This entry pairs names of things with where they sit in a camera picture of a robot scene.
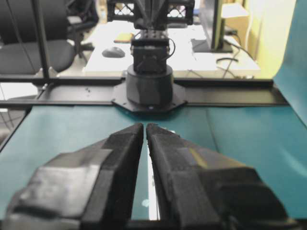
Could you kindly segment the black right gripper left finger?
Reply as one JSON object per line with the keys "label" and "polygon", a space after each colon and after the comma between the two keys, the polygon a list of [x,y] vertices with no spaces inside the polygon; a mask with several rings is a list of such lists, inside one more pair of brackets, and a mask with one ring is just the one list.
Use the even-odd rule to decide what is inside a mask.
{"label": "black right gripper left finger", "polygon": [[7,230],[100,230],[131,217],[143,124],[61,153],[39,166],[12,197]]}

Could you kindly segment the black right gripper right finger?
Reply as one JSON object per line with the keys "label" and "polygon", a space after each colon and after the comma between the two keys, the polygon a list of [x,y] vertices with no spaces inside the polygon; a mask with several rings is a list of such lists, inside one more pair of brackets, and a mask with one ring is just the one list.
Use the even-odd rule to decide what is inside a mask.
{"label": "black right gripper right finger", "polygon": [[147,125],[146,136],[154,175],[181,228],[297,229],[254,168],[156,124]]}

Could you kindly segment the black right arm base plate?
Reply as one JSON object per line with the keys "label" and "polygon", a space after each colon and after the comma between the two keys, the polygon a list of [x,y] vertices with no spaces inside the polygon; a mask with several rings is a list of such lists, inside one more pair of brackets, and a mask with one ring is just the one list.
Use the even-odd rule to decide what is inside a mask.
{"label": "black right arm base plate", "polygon": [[134,113],[164,113],[187,103],[186,89],[174,83],[173,70],[137,73],[132,65],[124,82],[113,87],[112,104]]}

